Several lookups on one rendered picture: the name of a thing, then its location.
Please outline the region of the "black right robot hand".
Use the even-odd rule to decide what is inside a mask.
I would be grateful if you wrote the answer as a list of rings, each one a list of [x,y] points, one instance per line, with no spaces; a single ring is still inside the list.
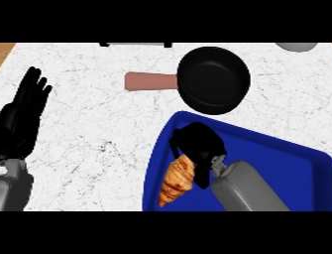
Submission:
[[[173,131],[168,143],[174,158],[185,155],[193,162],[193,182],[204,190],[210,186],[210,170],[226,167],[227,151],[223,139],[202,122],[193,122]]]

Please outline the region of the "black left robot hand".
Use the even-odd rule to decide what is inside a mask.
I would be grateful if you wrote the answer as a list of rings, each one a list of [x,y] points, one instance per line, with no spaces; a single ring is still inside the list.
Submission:
[[[0,162],[7,159],[24,160],[33,153],[52,88],[41,77],[41,70],[31,66],[13,100],[0,110]]]

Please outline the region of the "golden brown croissant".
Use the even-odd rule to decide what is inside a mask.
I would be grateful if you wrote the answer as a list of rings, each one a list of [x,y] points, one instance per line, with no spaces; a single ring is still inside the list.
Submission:
[[[195,164],[186,155],[182,155],[168,165],[162,178],[158,205],[173,202],[192,189],[195,178]]]

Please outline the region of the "blue tray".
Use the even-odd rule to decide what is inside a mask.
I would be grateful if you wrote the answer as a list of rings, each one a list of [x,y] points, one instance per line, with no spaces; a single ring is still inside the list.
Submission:
[[[201,122],[217,132],[227,151],[224,162],[248,162],[291,210],[332,210],[332,158],[301,145],[201,115],[179,111],[171,116],[154,146],[142,196],[145,211],[222,211],[208,189],[193,187],[165,206],[158,205],[162,177],[174,156],[168,139],[173,131]]]

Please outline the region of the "grey round bowl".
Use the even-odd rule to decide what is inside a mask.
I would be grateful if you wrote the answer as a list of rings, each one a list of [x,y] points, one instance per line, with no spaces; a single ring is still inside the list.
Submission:
[[[316,43],[276,43],[276,45],[289,52],[304,53],[315,47]]]

